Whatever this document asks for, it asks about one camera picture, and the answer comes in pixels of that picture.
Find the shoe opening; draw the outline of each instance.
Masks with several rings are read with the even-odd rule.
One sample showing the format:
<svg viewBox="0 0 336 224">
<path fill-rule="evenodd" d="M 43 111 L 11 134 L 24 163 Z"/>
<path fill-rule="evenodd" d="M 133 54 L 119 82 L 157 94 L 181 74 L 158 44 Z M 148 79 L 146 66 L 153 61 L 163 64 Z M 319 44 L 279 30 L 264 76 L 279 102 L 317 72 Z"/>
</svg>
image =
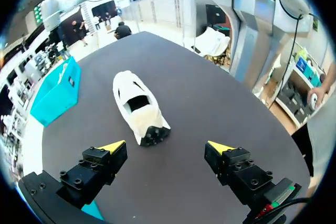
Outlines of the shoe opening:
<svg viewBox="0 0 336 224">
<path fill-rule="evenodd" d="M 138 97 L 134 97 L 130 100 L 127 101 L 127 104 L 130 106 L 131 112 L 133 112 L 134 110 L 137 110 L 139 108 L 142 108 L 149 103 L 149 100 L 147 98 L 147 96 L 145 95 L 140 95 Z"/>
</svg>

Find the person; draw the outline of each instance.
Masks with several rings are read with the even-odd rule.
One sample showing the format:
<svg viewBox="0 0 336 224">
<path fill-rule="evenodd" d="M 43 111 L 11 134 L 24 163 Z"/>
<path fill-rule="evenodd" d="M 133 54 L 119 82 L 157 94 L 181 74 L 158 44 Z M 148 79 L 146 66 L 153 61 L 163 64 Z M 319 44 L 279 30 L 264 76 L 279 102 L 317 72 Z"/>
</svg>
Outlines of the person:
<svg viewBox="0 0 336 224">
<path fill-rule="evenodd" d="M 86 41 L 84 39 L 85 35 L 84 35 L 83 26 L 84 26 L 84 22 L 76 21 L 76 20 L 74 20 L 72 22 L 73 30 L 76 33 L 76 35 L 78 36 L 78 39 L 83 41 L 84 46 L 87 46 L 88 44 L 86 43 Z"/>
<path fill-rule="evenodd" d="M 65 36 L 63 35 L 62 36 L 62 43 L 63 43 L 63 49 L 60 51 L 61 55 L 62 55 L 62 58 L 63 60 L 67 60 L 71 57 L 68 49 L 67 49 L 67 43 L 66 43 L 66 40 L 65 40 Z"/>
<path fill-rule="evenodd" d="M 93 23 L 94 23 L 94 25 L 96 26 L 96 29 L 97 29 L 97 30 L 100 29 L 99 21 L 100 21 L 100 19 L 99 19 L 98 16 L 93 17 Z"/>
<path fill-rule="evenodd" d="M 335 146 L 336 92 L 333 92 L 326 103 L 322 104 L 324 95 L 329 92 L 335 80 L 336 63 L 332 63 L 322 85 L 308 92 L 308 103 L 313 94 L 317 95 L 314 114 L 292 135 L 304 156 L 311 177 L 319 178 L 324 174 Z"/>
<path fill-rule="evenodd" d="M 107 25 L 107 21 L 109 22 L 109 24 L 111 25 L 111 15 L 109 13 L 105 13 L 105 25 Z"/>
<path fill-rule="evenodd" d="M 117 11 L 117 15 L 118 15 L 118 16 L 120 17 L 120 19 L 122 20 L 122 10 L 121 10 L 121 8 L 116 7 L 115 10 Z"/>
<path fill-rule="evenodd" d="M 114 36 L 116 39 L 122 39 L 132 34 L 129 26 L 125 25 L 124 22 L 119 22 L 116 31 L 114 32 Z"/>
</svg>

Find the white sneaker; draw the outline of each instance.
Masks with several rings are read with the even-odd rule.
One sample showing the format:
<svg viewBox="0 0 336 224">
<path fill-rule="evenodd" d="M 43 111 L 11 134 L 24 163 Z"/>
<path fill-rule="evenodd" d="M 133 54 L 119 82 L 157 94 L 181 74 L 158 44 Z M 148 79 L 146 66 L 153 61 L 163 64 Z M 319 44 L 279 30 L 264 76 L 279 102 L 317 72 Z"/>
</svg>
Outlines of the white sneaker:
<svg viewBox="0 0 336 224">
<path fill-rule="evenodd" d="M 171 128 L 163 118 L 158 102 L 138 76 L 131 71 L 117 73 L 113 94 L 139 145 L 156 145 L 169 135 Z"/>
</svg>

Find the black cable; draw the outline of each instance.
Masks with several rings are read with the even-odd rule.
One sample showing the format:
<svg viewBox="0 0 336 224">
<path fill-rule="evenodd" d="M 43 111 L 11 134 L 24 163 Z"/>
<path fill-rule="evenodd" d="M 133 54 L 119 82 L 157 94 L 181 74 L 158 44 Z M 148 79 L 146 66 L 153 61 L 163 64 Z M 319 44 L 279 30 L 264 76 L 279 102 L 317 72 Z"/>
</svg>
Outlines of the black cable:
<svg viewBox="0 0 336 224">
<path fill-rule="evenodd" d="M 285 68 L 285 72 L 283 73 L 283 76 L 282 76 L 282 80 L 281 80 L 281 83 L 280 83 L 280 89 L 279 89 L 277 95 L 275 96 L 275 99 L 272 101 L 270 107 L 268 107 L 268 109 L 270 109 L 272 107 L 273 103 L 275 102 L 276 98 L 278 97 L 279 93 L 281 92 L 281 89 L 282 89 L 282 86 L 283 86 L 283 80 L 285 78 L 285 74 L 287 72 L 288 66 L 290 64 L 290 60 L 292 58 L 292 54 L 293 54 L 293 50 L 294 50 L 294 46 L 295 46 L 296 35 L 297 35 L 297 32 L 298 32 L 299 21 L 300 21 L 301 18 L 302 18 L 302 15 L 300 14 L 300 16 L 298 17 L 298 20 L 296 22 L 295 33 L 294 33 L 294 38 L 293 38 L 293 45 L 292 45 L 292 49 L 290 51 L 290 55 L 289 55 L 289 59 L 288 59 L 288 62 L 287 62 L 286 68 Z"/>
<path fill-rule="evenodd" d="M 265 215 L 259 217 L 258 219 L 255 219 L 251 224 L 257 224 L 262 222 L 263 220 L 265 220 L 267 217 L 269 217 L 270 215 L 274 214 L 275 212 L 281 211 L 284 208 L 287 208 L 289 206 L 298 204 L 298 203 L 309 203 L 311 200 L 311 198 L 298 198 L 298 199 L 293 199 L 283 205 L 280 205 L 276 208 L 273 208 L 271 211 L 267 212 Z"/>
</svg>

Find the dark table surface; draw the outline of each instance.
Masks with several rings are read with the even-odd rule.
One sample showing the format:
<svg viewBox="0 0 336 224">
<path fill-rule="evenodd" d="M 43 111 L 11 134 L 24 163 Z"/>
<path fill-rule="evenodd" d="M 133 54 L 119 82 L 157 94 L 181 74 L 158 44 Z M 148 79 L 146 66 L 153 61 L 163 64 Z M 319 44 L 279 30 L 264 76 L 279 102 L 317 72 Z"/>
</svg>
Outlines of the dark table surface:
<svg viewBox="0 0 336 224">
<path fill-rule="evenodd" d="M 43 168 L 56 179 L 90 146 L 126 140 L 128 160 L 96 197 L 113 223 L 241 223 L 249 212 L 204 160 L 208 140 L 242 146 L 274 183 L 287 177 L 303 197 L 309 173 L 296 144 L 268 109 L 213 63 L 147 32 L 123 38 L 79 61 L 79 102 L 43 132 Z M 171 126 L 163 143 L 137 145 L 112 93 L 131 70 L 155 95 Z M 287 209 L 293 218 L 297 207 Z"/>
</svg>

